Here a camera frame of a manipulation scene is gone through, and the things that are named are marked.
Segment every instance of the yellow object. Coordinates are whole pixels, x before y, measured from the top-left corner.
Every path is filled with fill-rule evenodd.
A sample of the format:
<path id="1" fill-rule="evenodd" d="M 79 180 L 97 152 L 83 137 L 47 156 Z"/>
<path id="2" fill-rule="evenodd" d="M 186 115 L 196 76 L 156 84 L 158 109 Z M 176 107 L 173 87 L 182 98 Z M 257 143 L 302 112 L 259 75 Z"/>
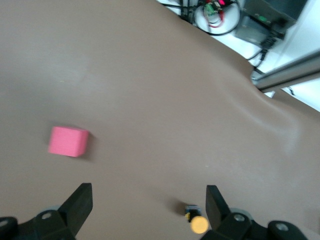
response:
<path id="1" fill-rule="evenodd" d="M 208 220 L 203 216 L 195 216 L 190 222 L 191 230 L 196 234 L 203 234 L 209 228 Z"/>

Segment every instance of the pink foam block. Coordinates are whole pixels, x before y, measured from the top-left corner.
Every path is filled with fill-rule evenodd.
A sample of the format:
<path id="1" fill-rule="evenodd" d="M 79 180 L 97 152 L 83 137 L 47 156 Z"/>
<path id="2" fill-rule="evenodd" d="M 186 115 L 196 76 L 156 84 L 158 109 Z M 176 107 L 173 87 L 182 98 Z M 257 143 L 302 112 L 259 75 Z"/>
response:
<path id="1" fill-rule="evenodd" d="M 89 132 L 84 129 L 54 126 L 51 132 L 49 153 L 79 157 L 87 147 Z"/>

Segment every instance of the cable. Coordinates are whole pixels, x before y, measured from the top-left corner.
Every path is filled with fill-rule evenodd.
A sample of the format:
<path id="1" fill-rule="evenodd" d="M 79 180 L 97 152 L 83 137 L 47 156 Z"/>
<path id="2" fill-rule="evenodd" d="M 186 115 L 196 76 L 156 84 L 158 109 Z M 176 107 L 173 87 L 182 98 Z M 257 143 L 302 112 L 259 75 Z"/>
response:
<path id="1" fill-rule="evenodd" d="M 261 58 L 260 58 L 260 62 L 258 63 L 258 65 L 254 66 L 254 70 L 256 70 L 258 67 L 260 67 L 260 65 L 263 63 L 263 61 L 266 58 L 266 55 L 267 55 L 268 51 L 269 51 L 268 49 L 261 50 L 262 55 L 261 55 Z"/>
<path id="2" fill-rule="evenodd" d="M 247 60 L 250 61 L 250 60 L 256 58 L 261 52 L 262 52 L 262 50 L 259 50 L 259 51 L 258 51 L 257 53 L 255 53 L 253 56 L 247 58 Z"/>
<path id="3" fill-rule="evenodd" d="M 167 3 L 161 3 L 161 4 L 168 8 L 180 9 L 181 11 L 180 18 L 191 24 L 193 24 L 196 9 L 200 6 L 199 2 L 197 5 L 190 5 L 190 0 L 188 0 L 187 6 L 184 6 L 183 0 L 180 0 L 180 5 L 172 5 Z"/>
<path id="4" fill-rule="evenodd" d="M 209 22 L 209 19 L 204 15 L 207 23 L 208 23 L 208 26 L 211 27 L 211 28 L 214 28 L 214 29 L 217 29 L 219 27 L 221 27 L 223 24 L 224 24 L 224 21 L 225 21 L 225 13 L 223 11 L 219 12 L 219 17 L 220 17 L 220 23 L 217 25 L 217 26 L 214 26 L 214 25 L 211 25 L 210 22 Z"/>
<path id="5" fill-rule="evenodd" d="M 241 6 L 240 6 L 239 1 L 238 1 L 238 0 L 234 0 L 233 4 L 236 4 L 236 5 L 237 5 L 238 12 L 239 12 L 239 20 L 238 20 L 238 22 L 236 23 L 236 25 L 235 25 L 234 27 L 232 27 L 230 30 L 228 30 L 228 31 L 226 31 L 226 32 L 223 32 L 223 33 L 212 33 L 212 32 L 203 30 L 203 29 L 200 28 L 198 25 L 197 25 L 197 27 L 198 27 L 201 31 L 209 34 L 210 36 L 223 36 L 223 35 L 226 35 L 226 34 L 231 33 L 233 30 L 235 30 L 235 29 L 237 28 L 237 26 L 238 26 L 238 24 L 239 24 L 239 21 L 240 21 L 240 17 L 241 17 Z"/>
<path id="6" fill-rule="evenodd" d="M 295 92 L 290 86 L 287 86 L 286 88 L 290 91 L 292 96 L 295 96 Z"/>

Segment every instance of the black cable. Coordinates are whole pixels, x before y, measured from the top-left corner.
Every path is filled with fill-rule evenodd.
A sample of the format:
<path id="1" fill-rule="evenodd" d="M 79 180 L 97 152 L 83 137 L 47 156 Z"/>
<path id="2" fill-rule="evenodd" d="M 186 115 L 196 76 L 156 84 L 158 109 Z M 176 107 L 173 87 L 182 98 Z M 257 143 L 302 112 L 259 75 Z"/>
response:
<path id="1" fill-rule="evenodd" d="M 238 22 L 236 23 L 236 25 L 235 25 L 233 28 L 231 28 L 230 30 L 228 30 L 228 31 L 226 31 L 226 32 L 223 32 L 223 33 L 212 33 L 212 32 L 203 30 L 203 29 L 200 28 L 198 25 L 197 25 L 197 27 L 198 27 L 201 31 L 209 34 L 210 36 L 223 36 L 223 35 L 226 35 L 226 34 L 229 34 L 229 33 L 233 32 L 233 31 L 237 28 L 237 26 L 238 26 L 238 24 L 239 24 L 239 22 L 240 22 L 240 18 L 241 18 L 241 6 L 240 6 L 240 3 L 239 3 L 238 0 L 234 0 L 234 2 L 233 2 L 232 4 L 236 4 L 236 5 L 237 5 L 238 11 L 239 11 L 239 20 L 238 20 Z"/>
<path id="2" fill-rule="evenodd" d="M 180 6 L 181 6 L 181 14 L 180 14 L 180 18 L 181 19 L 185 19 L 185 11 L 184 11 L 184 0 L 180 0 Z"/>
<path id="3" fill-rule="evenodd" d="M 172 5 L 172 4 L 166 4 L 166 3 L 161 3 L 163 6 L 165 7 L 169 7 L 169 8 L 177 8 L 177 9 L 180 9 L 182 8 L 181 6 L 179 5 Z"/>
<path id="4" fill-rule="evenodd" d="M 286 88 L 289 89 L 292 96 L 295 96 L 295 92 L 290 86 L 287 86 Z"/>
<path id="5" fill-rule="evenodd" d="M 187 17 L 187 21 L 191 22 L 192 20 L 189 18 L 189 12 L 190 12 L 190 0 L 188 0 L 188 5 L 187 5 L 187 9 L 186 9 L 186 17 Z"/>
<path id="6" fill-rule="evenodd" d="M 262 52 L 262 50 L 259 50 L 257 53 L 255 53 L 253 56 L 247 58 L 248 61 L 254 59 L 255 57 L 257 57 L 260 53 Z"/>
<path id="7" fill-rule="evenodd" d="M 260 65 L 263 63 L 263 61 L 265 60 L 267 53 L 268 53 L 268 49 L 263 49 L 261 50 L 261 58 L 260 58 L 260 62 L 258 63 L 258 65 L 254 66 L 254 70 L 256 70 L 258 67 L 260 67 Z"/>

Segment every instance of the electronic device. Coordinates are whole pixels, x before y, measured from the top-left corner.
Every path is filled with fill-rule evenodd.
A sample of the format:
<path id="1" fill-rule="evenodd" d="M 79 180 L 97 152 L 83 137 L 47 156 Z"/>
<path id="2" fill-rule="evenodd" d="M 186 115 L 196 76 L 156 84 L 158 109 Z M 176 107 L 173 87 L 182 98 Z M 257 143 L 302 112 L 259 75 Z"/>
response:
<path id="1" fill-rule="evenodd" d="M 259 47 L 271 31 L 274 37 L 283 40 L 287 30 L 297 22 L 306 2 L 246 0 L 234 35 Z"/>

